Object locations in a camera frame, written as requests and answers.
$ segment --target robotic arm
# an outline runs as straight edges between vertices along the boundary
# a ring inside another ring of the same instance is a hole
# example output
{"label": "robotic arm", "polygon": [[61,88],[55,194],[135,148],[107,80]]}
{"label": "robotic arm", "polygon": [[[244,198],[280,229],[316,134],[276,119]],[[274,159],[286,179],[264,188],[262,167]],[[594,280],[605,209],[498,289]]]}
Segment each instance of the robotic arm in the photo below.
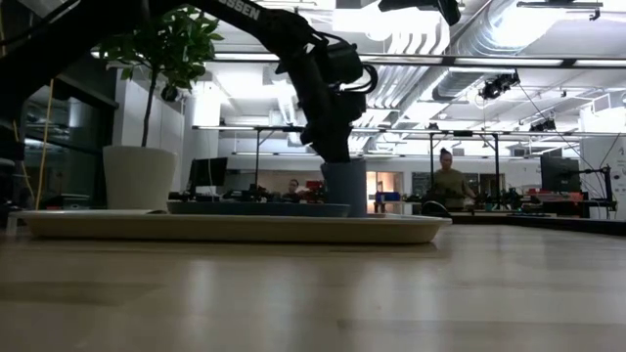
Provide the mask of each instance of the robotic arm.
{"label": "robotic arm", "polygon": [[[339,85],[363,75],[356,46],[316,31],[299,15],[266,9],[249,0],[81,0],[0,61],[0,106],[18,109],[49,79],[107,36],[132,30],[143,19],[184,4],[253,35],[276,54],[279,70],[289,74],[307,117],[302,142],[311,144],[326,162],[350,160],[350,122],[365,111],[368,91],[340,91]],[[378,77],[372,67],[366,70],[372,79],[371,91]]]}

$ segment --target pole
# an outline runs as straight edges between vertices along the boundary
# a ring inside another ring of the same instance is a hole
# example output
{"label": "pole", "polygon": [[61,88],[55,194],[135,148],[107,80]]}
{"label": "pole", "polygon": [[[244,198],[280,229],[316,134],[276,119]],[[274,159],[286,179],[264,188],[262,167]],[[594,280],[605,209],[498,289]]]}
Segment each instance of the pole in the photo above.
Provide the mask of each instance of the pole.
{"label": "pole", "polygon": [[434,133],[430,133],[430,187],[434,187],[434,145],[432,144],[432,137]]}
{"label": "pole", "polygon": [[498,146],[498,135],[494,134],[493,138],[496,145],[496,209],[500,210],[500,146]]}
{"label": "pole", "polygon": [[256,130],[256,166],[254,167],[254,186],[258,190],[258,157],[261,148],[261,130]]}

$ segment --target ceiling light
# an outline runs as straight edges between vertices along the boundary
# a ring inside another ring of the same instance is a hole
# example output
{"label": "ceiling light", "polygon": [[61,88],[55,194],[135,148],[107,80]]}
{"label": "ceiling light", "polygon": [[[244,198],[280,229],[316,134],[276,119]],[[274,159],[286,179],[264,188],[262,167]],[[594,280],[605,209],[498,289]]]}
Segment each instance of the ceiling light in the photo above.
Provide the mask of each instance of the ceiling light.
{"label": "ceiling light", "polygon": [[193,129],[219,130],[219,131],[253,131],[251,126],[193,126]]}
{"label": "ceiling light", "polygon": [[368,153],[370,154],[393,154],[393,151],[371,150],[371,151],[368,151]]}
{"label": "ceiling light", "polygon": [[280,155],[280,156],[318,156],[315,153],[274,153],[274,155]]}
{"label": "ceiling light", "polygon": [[233,155],[247,155],[247,156],[262,156],[262,155],[273,155],[273,153],[255,153],[255,152],[233,152]]}
{"label": "ceiling light", "polygon": [[450,72],[459,73],[496,73],[496,74],[513,74],[514,68],[493,68],[493,67],[450,67]]}
{"label": "ceiling light", "polygon": [[626,66],[626,60],[577,60],[574,66],[622,67]]}
{"label": "ceiling light", "polygon": [[222,63],[228,62],[256,62],[256,63],[275,63],[278,57],[270,53],[215,53],[215,61]]}
{"label": "ceiling light", "polygon": [[365,64],[389,64],[389,65],[440,65],[443,58],[427,57],[420,55],[387,55],[387,54],[363,54],[359,55]]}
{"label": "ceiling light", "polygon": [[455,64],[471,66],[560,66],[561,59],[525,59],[525,58],[458,58]]}
{"label": "ceiling light", "polygon": [[400,155],[398,154],[364,154],[363,156],[370,157],[370,158],[376,158],[376,157],[388,158],[388,157],[399,157]]}
{"label": "ceiling light", "polygon": [[564,2],[564,1],[519,1],[519,8],[530,9],[566,9],[566,10],[595,10],[604,6],[602,2]]}
{"label": "ceiling light", "polygon": [[353,128],[352,132],[358,132],[358,133],[378,133],[379,130],[378,129],[374,129],[374,128]]}

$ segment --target white pot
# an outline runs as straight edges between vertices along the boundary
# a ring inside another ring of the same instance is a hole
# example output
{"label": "white pot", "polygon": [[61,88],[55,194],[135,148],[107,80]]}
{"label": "white pot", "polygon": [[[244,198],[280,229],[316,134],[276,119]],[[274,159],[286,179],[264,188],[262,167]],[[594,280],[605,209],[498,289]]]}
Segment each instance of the white pot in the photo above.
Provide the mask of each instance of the white pot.
{"label": "white pot", "polygon": [[126,146],[103,149],[109,209],[167,209],[176,157],[168,151]]}

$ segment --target ductwork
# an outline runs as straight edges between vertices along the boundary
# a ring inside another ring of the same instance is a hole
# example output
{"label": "ductwork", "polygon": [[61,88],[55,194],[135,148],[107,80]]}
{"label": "ductwork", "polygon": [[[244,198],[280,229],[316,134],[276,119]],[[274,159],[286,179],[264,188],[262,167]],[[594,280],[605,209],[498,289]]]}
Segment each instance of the ductwork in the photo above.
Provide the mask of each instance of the ductwork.
{"label": "ductwork", "polygon": [[[420,26],[412,32],[395,31],[388,54],[440,55],[450,44],[450,28],[434,12],[419,12]],[[396,109],[402,97],[416,85],[425,73],[423,67],[381,66],[379,85],[368,97],[368,105],[379,109]]]}
{"label": "ductwork", "polygon": [[[559,19],[560,10],[518,8],[516,0],[492,0],[479,17],[453,43],[449,55],[455,56],[514,56],[543,36]],[[483,73],[450,71],[430,68],[417,88],[401,105],[402,115],[423,121],[446,109],[465,93]],[[440,101],[443,104],[420,103]]]}

